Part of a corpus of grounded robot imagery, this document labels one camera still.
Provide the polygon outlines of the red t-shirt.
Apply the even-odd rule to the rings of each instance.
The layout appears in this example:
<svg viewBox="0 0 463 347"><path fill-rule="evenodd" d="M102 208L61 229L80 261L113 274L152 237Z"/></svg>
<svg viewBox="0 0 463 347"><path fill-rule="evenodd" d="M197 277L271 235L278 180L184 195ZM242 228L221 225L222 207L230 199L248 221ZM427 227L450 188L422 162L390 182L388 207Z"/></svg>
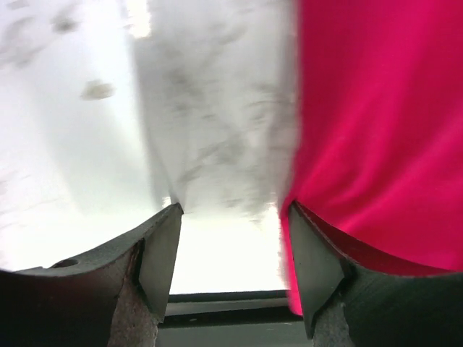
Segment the red t-shirt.
<svg viewBox="0 0 463 347"><path fill-rule="evenodd" d="M462 3L298 1L289 206L394 258L462 269Z"/></svg>

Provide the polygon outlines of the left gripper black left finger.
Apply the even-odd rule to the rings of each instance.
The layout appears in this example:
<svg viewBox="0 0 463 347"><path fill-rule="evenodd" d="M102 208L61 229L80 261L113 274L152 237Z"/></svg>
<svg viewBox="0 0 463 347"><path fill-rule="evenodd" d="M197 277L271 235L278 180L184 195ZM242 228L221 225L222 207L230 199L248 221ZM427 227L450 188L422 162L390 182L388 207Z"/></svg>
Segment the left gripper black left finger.
<svg viewBox="0 0 463 347"><path fill-rule="evenodd" d="M50 268L1 272L3 346L153 346L166 314L182 208Z"/></svg>

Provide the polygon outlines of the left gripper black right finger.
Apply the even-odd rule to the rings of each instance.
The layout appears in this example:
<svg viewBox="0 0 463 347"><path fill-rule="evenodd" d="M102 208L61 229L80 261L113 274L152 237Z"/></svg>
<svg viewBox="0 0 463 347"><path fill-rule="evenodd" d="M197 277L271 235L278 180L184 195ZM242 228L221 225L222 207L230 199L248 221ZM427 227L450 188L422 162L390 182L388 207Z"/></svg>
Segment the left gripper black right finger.
<svg viewBox="0 0 463 347"><path fill-rule="evenodd" d="M289 238L307 336L315 346L460 346L462 274L392 257L300 204Z"/></svg>

